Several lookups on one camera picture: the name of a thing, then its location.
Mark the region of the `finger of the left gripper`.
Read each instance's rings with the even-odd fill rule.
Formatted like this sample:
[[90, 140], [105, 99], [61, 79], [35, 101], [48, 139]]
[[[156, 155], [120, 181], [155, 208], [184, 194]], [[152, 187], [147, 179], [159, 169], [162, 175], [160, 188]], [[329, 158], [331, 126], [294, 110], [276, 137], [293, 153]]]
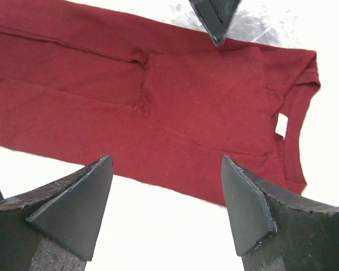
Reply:
[[190, 0], [197, 18], [216, 47], [222, 46], [240, 0]]

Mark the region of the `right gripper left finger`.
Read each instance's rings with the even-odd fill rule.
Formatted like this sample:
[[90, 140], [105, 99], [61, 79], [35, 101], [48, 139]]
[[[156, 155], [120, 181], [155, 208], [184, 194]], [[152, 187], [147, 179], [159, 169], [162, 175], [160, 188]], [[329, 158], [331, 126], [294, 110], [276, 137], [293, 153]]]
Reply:
[[113, 177], [110, 156], [29, 192], [0, 191], [0, 270], [84, 270]]

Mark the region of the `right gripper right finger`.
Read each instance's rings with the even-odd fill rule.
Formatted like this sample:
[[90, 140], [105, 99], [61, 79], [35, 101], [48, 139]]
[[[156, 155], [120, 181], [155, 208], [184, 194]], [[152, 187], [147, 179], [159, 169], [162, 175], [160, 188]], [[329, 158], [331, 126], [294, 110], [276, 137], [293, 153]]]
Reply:
[[245, 270], [339, 270], [339, 207], [275, 185], [227, 156], [221, 179]]

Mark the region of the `dark red t shirt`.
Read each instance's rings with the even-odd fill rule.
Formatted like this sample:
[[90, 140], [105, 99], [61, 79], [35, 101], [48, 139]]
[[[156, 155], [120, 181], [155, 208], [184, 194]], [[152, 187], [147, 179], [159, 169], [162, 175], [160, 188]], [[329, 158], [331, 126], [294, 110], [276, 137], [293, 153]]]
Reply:
[[0, 1], [0, 146], [224, 204], [224, 155], [296, 194], [316, 52], [69, 1]]

